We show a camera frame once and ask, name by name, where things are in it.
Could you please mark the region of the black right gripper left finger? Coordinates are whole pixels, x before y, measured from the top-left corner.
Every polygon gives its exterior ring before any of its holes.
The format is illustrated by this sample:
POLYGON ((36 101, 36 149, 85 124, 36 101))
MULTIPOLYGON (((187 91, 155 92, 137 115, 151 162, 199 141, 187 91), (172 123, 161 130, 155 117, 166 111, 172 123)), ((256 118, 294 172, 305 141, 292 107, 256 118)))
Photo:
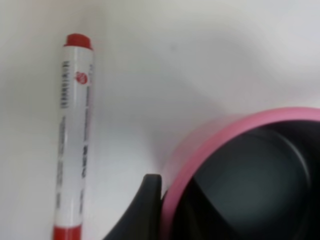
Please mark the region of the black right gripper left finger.
POLYGON ((105 240, 166 240, 161 230, 162 177, 146 174, 129 207, 105 240))

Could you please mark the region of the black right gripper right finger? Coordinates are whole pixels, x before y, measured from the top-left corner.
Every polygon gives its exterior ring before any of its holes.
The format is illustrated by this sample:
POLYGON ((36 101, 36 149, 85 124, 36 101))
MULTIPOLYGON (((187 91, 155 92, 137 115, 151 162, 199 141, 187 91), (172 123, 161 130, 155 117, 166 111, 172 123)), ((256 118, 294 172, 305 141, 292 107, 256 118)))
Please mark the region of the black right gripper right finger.
POLYGON ((176 240, 236 240, 238 236, 192 179, 175 212, 174 238, 176 240))

